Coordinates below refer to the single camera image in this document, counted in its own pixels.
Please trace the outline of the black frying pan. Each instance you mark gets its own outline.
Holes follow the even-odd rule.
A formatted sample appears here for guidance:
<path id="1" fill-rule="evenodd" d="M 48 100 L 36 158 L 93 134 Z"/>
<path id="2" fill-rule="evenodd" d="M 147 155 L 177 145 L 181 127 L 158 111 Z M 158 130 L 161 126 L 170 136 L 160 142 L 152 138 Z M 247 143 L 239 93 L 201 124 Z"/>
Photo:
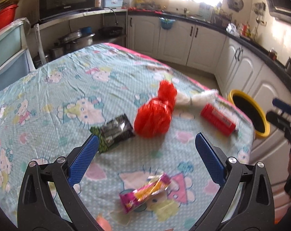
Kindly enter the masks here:
<path id="1" fill-rule="evenodd" d="M 103 27 L 99 29 L 99 34 L 106 38 L 114 38 L 122 35 L 123 27 L 112 26 L 112 27 Z"/>

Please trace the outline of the silver green snack wrapper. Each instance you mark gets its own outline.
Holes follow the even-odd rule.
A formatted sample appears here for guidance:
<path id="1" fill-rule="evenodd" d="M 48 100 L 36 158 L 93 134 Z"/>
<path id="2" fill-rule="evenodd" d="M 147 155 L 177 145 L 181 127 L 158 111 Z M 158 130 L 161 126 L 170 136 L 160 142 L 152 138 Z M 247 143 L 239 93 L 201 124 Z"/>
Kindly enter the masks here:
<path id="1" fill-rule="evenodd" d="M 90 132 L 99 138 L 99 153 L 105 153 L 119 142 L 135 136 L 126 114 L 119 115 L 100 127 L 91 127 Z"/>

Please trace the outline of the pink yellow candy wrapper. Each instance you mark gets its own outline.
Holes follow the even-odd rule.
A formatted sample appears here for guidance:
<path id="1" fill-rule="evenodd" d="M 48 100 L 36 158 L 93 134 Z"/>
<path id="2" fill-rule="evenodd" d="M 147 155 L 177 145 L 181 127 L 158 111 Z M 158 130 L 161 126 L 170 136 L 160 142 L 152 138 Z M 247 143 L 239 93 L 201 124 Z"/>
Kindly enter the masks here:
<path id="1" fill-rule="evenodd" d="M 171 178 L 166 173 L 162 173 L 149 176 L 147 182 L 142 187 L 134 189 L 129 193 L 120 193 L 119 197 L 125 213 L 129 213 L 143 205 L 153 196 L 166 191 L 170 184 Z"/>

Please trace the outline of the blue hanging basket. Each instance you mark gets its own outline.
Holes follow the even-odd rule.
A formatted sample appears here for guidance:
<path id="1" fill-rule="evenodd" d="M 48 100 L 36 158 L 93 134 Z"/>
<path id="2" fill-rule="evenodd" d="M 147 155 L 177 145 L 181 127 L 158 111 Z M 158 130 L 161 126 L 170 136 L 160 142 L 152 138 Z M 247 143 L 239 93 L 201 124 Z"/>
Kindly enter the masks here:
<path id="1" fill-rule="evenodd" d="M 160 21 L 160 26 L 162 29 L 171 30 L 176 20 L 160 17 L 159 21 Z"/>

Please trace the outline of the light blue drawer unit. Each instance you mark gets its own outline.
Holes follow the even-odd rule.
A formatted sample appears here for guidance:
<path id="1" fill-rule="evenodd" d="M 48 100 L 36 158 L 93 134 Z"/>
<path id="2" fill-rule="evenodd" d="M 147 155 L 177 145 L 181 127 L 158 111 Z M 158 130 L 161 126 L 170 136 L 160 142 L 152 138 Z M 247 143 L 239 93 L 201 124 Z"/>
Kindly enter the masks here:
<path id="1" fill-rule="evenodd" d="M 0 91 L 35 71 L 26 40 L 30 29 L 26 18 L 0 29 Z"/>

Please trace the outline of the red plastic bag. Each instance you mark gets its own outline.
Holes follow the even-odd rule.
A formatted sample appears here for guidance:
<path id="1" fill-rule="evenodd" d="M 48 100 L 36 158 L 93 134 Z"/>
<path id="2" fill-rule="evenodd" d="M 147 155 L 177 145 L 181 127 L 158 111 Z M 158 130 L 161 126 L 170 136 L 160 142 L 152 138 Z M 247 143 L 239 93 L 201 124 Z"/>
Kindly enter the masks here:
<path id="1" fill-rule="evenodd" d="M 172 82 L 162 80 L 157 96 L 139 107 L 134 131 L 143 138 L 153 138 L 168 132 L 176 103 L 177 90 Z"/>

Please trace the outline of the crumpled white tissue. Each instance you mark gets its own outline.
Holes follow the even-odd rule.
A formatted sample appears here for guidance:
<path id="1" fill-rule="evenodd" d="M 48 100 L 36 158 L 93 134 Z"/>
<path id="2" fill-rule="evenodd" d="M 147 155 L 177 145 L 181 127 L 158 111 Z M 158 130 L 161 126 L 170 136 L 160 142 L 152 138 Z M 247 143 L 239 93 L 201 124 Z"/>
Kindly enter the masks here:
<path id="1" fill-rule="evenodd" d="M 214 102 L 218 95 L 219 92 L 216 89 L 204 90 L 203 92 L 194 95 L 187 95 L 178 91 L 175 105 L 204 107 L 208 103 Z"/>

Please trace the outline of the steel cooking pot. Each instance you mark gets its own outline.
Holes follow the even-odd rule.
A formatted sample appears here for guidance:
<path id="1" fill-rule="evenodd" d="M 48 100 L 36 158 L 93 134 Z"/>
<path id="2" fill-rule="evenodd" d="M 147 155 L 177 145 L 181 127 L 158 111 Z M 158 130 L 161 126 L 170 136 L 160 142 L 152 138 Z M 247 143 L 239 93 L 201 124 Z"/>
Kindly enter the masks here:
<path id="1" fill-rule="evenodd" d="M 81 30 L 74 31 L 58 38 L 66 53 L 71 53 L 93 44 L 94 33 L 83 34 Z"/>

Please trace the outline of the red cylindrical snack pack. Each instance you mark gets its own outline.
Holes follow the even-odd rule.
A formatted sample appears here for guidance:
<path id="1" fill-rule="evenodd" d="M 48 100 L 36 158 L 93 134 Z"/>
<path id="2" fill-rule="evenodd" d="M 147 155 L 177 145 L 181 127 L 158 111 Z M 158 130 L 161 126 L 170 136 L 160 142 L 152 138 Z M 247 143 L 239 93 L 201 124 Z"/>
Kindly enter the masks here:
<path id="1" fill-rule="evenodd" d="M 225 136 L 236 130 L 236 124 L 212 104 L 206 104 L 200 115 Z"/>

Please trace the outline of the yellow rimmed trash bin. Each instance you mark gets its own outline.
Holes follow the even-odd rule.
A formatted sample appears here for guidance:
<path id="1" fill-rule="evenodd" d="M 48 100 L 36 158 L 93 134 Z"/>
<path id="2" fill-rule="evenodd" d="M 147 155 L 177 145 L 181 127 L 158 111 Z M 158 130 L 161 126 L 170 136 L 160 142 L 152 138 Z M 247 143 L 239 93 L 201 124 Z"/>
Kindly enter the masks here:
<path id="1" fill-rule="evenodd" d="M 261 106 L 248 94 L 241 90 L 233 89 L 227 99 L 240 109 L 252 122 L 257 139 L 266 139 L 270 134 L 270 124 Z"/>

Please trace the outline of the wall exhaust fan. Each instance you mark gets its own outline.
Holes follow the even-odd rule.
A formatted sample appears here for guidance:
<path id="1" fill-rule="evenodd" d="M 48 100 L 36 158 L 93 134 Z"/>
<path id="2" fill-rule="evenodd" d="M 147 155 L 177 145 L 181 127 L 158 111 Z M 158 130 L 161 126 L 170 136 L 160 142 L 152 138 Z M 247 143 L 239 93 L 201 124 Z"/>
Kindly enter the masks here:
<path id="1" fill-rule="evenodd" d="M 239 12 L 244 8 L 244 1 L 243 0 L 227 0 L 228 8 Z"/>

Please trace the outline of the white kitchen cabinets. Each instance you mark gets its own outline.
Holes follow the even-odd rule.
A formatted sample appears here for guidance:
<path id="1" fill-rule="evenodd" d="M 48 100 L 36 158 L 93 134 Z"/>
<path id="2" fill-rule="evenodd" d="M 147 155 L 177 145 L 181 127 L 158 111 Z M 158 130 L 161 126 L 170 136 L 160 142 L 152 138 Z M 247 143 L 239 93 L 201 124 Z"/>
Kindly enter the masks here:
<path id="1" fill-rule="evenodd" d="M 172 28 L 165 30 L 160 18 L 155 13 L 130 13 L 128 47 L 165 63 L 212 74 L 223 97 L 240 90 L 264 112 L 273 109 L 274 98 L 291 104 L 291 77 L 259 44 L 210 23 L 177 15 Z"/>

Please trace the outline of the blue plastic storage box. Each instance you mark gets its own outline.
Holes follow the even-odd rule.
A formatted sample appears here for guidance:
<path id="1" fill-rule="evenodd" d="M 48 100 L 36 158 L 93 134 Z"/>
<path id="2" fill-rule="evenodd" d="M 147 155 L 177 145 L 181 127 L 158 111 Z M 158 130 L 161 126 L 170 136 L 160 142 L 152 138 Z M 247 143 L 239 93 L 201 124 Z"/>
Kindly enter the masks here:
<path id="1" fill-rule="evenodd" d="M 102 0 L 103 8 L 122 8 L 124 0 Z"/>

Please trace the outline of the Hello Kitty bed sheet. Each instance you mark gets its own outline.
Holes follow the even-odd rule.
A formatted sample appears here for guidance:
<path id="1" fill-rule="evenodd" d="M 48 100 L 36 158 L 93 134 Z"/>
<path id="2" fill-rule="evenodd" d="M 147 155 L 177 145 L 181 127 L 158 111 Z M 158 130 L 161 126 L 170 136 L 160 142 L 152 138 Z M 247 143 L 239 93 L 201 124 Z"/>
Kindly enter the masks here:
<path id="1" fill-rule="evenodd" d="M 179 71 L 112 44 L 93 45 L 63 56 L 0 91 L 0 207 L 12 223 L 23 175 L 30 161 L 54 162 L 83 144 L 91 127 L 126 114 L 134 122 L 141 105 L 156 97 L 162 80 L 187 95 L 206 87 Z M 249 161 L 254 129 L 221 98 L 216 105 L 235 117 L 237 131 L 223 135 L 195 106 L 174 109 L 170 128 L 155 138 L 135 136 L 92 160 L 75 190 L 93 216 L 113 230 L 189 230 L 219 189 L 198 152 L 202 132 L 241 163 Z M 125 213 L 119 194 L 166 173 L 166 191 Z"/>

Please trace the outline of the red plastic basin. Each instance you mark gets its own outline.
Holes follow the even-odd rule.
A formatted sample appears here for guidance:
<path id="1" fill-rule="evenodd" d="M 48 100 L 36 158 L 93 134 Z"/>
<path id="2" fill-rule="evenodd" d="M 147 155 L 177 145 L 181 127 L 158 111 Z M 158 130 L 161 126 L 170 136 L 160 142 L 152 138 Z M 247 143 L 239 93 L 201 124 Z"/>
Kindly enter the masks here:
<path id="1" fill-rule="evenodd" d="M 0 11 L 0 30 L 14 21 L 17 4 L 10 5 Z"/>

